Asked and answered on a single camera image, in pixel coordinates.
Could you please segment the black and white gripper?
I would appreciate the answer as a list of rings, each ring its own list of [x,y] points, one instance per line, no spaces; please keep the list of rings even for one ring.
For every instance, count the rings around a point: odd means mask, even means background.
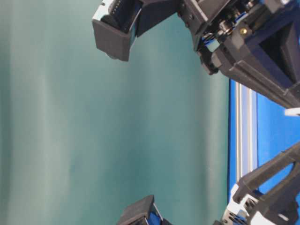
[[[291,171],[265,194],[258,188],[287,166]],[[242,177],[231,189],[230,201],[215,225],[294,225],[299,217],[300,144],[282,151]]]

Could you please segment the black gripper with blue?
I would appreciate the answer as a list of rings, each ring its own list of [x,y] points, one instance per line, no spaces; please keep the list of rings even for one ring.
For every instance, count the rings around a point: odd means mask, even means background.
[[[298,0],[181,0],[178,16],[209,75],[220,72],[285,108],[300,105]],[[208,45],[220,46],[212,53]]]

